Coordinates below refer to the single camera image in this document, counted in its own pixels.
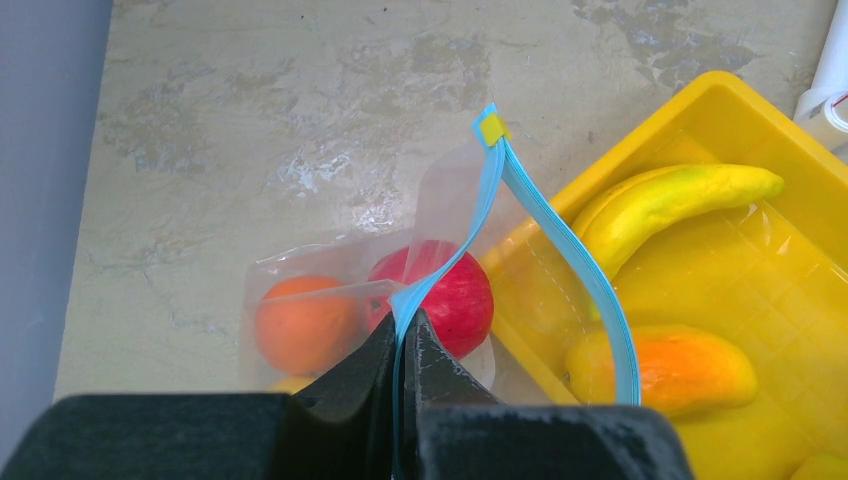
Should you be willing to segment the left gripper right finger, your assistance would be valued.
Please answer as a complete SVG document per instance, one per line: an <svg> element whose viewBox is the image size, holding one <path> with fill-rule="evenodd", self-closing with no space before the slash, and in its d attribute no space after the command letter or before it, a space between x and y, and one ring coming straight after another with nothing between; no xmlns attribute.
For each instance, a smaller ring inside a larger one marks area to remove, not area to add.
<svg viewBox="0 0 848 480"><path fill-rule="evenodd" d="M629 405L516 406L446 352L423 311L400 350L399 479L691 479L657 412Z"/></svg>

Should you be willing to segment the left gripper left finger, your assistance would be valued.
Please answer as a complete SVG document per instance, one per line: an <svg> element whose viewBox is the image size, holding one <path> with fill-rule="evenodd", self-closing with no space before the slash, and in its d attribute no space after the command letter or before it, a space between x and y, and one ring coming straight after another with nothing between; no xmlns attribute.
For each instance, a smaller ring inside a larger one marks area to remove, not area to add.
<svg viewBox="0 0 848 480"><path fill-rule="evenodd" d="M395 324L295 394L65 398L30 427L5 479L385 479Z"/></svg>

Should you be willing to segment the yellow lemon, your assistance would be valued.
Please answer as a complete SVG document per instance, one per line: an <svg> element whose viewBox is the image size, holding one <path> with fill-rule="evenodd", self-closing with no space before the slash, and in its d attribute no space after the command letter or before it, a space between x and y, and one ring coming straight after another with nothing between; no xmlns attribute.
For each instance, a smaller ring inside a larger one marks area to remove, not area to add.
<svg viewBox="0 0 848 480"><path fill-rule="evenodd" d="M267 391L292 395L311 385L315 380L316 378L312 376L287 376L271 385Z"/></svg>
<svg viewBox="0 0 848 480"><path fill-rule="evenodd" d="M790 477L791 480L847 480L846 457L822 453L806 458Z"/></svg>

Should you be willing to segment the orange fruit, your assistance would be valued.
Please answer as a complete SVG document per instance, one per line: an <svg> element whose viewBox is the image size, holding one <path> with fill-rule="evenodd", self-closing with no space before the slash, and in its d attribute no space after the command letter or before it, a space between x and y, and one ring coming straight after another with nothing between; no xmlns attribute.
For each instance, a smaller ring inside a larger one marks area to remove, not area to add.
<svg viewBox="0 0 848 480"><path fill-rule="evenodd" d="M268 364L287 374L329 370L352 349L360 333L359 299L331 294L342 283L306 275L276 283L257 308L257 347Z"/></svg>

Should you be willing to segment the red apple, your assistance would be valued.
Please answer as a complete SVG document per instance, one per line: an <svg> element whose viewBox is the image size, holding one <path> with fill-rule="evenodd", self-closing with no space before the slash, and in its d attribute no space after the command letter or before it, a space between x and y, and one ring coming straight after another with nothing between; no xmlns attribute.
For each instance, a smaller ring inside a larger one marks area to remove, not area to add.
<svg viewBox="0 0 848 480"><path fill-rule="evenodd" d="M457 249L452 242L424 240L414 251L404 247L383 257L372 267L367 280L410 285L441 267ZM479 262L466 252L433 286L421 307L444 348L462 359L490 332L494 315L490 281Z"/></svg>

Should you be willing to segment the clear zip top bag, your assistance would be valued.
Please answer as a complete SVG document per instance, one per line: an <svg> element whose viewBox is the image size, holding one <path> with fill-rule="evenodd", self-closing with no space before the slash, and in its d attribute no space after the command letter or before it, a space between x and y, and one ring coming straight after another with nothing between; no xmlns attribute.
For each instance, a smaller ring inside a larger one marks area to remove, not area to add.
<svg viewBox="0 0 848 480"><path fill-rule="evenodd" d="M412 317L426 312L422 301L434 285L470 253L485 271L493 293L494 323L510 312L540 328L544 321L574 317L578 337L598 320L607 335L615 367L615 400L641 401L640 371L623 309L596 260L578 236L543 198L515 155L495 106L486 107L473 125L472 141L451 151L425 172L412 227L358 240L297 247L250 265L239 343L239 383L268 387L291 375L271 367L257 347L255 319L266 292L276 283L306 275L338 279L331 294L359 299L360 333L350 353L385 317L397 315L401 346ZM392 252L424 240L458 245L441 267L403 285L369 282L372 267ZM490 392L495 379L490 332L462 359L454 357Z"/></svg>

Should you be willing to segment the orange yellow mango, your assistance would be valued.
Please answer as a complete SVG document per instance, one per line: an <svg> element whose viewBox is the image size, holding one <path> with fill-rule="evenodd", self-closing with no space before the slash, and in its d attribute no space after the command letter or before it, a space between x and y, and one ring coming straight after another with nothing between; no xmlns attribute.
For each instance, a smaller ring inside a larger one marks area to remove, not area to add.
<svg viewBox="0 0 848 480"><path fill-rule="evenodd" d="M750 404L758 379L748 357L729 341L682 324L631 329L642 404L680 416ZM615 367L607 335L592 333L565 356L565 380L584 403L615 400Z"/></svg>

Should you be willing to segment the yellow banana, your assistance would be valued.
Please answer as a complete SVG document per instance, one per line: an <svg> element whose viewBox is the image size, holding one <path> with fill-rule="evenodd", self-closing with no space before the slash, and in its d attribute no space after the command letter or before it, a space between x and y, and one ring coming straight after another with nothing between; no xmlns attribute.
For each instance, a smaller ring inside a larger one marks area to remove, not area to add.
<svg viewBox="0 0 848 480"><path fill-rule="evenodd" d="M572 230L612 280L653 235L677 222L778 195L784 179L760 167L682 164L635 175L597 195Z"/></svg>

